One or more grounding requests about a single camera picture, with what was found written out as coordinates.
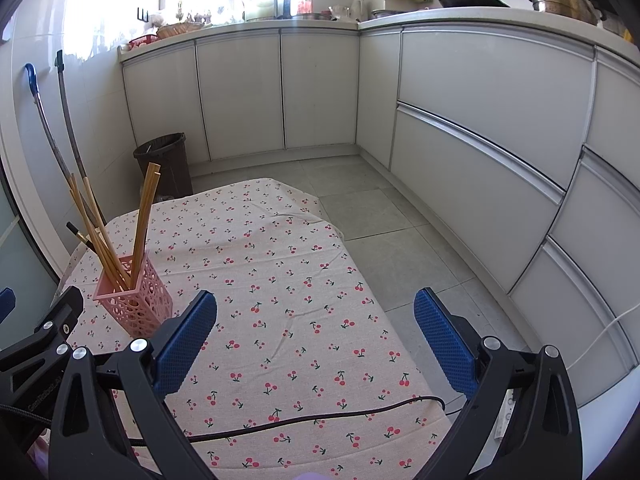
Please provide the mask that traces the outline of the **black chopstick gold band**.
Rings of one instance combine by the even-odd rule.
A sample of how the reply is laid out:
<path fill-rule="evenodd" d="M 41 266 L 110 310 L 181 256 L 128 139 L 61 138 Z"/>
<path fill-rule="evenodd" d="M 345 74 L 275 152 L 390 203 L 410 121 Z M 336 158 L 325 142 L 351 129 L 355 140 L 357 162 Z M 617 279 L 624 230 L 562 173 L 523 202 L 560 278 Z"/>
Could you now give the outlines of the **black chopstick gold band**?
<path fill-rule="evenodd" d="M 73 236 L 76 236 L 82 244 L 86 245 L 88 249 L 90 249 L 95 254 L 98 253 L 93 245 L 93 242 L 90 240 L 90 237 L 88 237 L 88 235 L 82 234 L 80 232 L 80 229 L 78 229 L 78 227 L 75 226 L 72 222 L 67 221 L 66 228 L 73 234 Z"/>

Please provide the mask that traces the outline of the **pink lattice utensil holder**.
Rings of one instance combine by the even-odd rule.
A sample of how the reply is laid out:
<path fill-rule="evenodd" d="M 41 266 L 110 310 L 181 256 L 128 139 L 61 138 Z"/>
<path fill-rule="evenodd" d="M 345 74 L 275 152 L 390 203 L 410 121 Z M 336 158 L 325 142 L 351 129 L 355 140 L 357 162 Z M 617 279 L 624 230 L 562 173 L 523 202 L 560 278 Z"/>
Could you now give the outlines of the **pink lattice utensil holder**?
<path fill-rule="evenodd" d="M 172 318 L 172 299 L 148 255 L 134 289 L 116 289 L 102 272 L 92 299 L 132 338 L 150 338 L 163 322 Z"/>

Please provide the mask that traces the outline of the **white power strip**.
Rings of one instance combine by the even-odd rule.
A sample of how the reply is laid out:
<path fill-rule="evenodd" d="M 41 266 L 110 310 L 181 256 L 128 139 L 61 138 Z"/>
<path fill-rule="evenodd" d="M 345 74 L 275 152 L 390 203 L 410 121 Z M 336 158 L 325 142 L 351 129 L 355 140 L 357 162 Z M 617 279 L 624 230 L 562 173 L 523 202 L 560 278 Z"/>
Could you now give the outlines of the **white power strip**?
<path fill-rule="evenodd" d="M 504 398 L 495 422 L 495 427 L 494 427 L 495 440 L 501 440 L 506 435 L 506 430 L 508 429 L 509 422 L 514 412 L 515 403 L 516 403 L 515 391 L 513 389 L 506 390 L 506 394 L 504 395 Z"/>

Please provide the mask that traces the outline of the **cherry print tablecloth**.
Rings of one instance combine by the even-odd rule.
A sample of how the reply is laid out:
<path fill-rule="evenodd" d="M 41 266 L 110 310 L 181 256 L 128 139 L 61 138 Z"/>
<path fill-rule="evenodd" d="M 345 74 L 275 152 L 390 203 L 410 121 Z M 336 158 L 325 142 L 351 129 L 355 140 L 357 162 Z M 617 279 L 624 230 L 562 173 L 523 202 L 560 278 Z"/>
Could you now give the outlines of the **cherry print tablecloth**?
<path fill-rule="evenodd" d="M 153 207 L 146 251 L 215 327 L 166 402 L 221 479 L 410 479 L 450 423 L 318 200 L 271 179 Z"/>

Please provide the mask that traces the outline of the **dark brown waste bin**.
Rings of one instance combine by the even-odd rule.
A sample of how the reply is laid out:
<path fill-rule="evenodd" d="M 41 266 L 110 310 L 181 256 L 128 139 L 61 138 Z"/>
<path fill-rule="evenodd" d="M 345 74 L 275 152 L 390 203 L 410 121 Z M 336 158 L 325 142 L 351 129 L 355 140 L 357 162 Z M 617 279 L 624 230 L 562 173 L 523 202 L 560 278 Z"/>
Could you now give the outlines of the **dark brown waste bin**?
<path fill-rule="evenodd" d="M 160 165 L 160 183 L 156 195 L 164 200 L 181 198 L 193 193 L 186 158 L 186 134 L 168 133 L 140 144 L 132 153 L 142 174 L 151 162 Z"/>

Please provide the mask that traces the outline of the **stainless steel pot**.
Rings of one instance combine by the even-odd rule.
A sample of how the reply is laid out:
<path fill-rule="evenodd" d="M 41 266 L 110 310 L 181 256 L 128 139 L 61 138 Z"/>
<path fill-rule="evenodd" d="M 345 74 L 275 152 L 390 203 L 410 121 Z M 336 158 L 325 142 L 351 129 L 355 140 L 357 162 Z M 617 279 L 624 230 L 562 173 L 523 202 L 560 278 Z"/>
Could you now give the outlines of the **stainless steel pot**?
<path fill-rule="evenodd" d="M 528 0 L 535 11 L 597 25 L 600 15 L 589 0 Z"/>

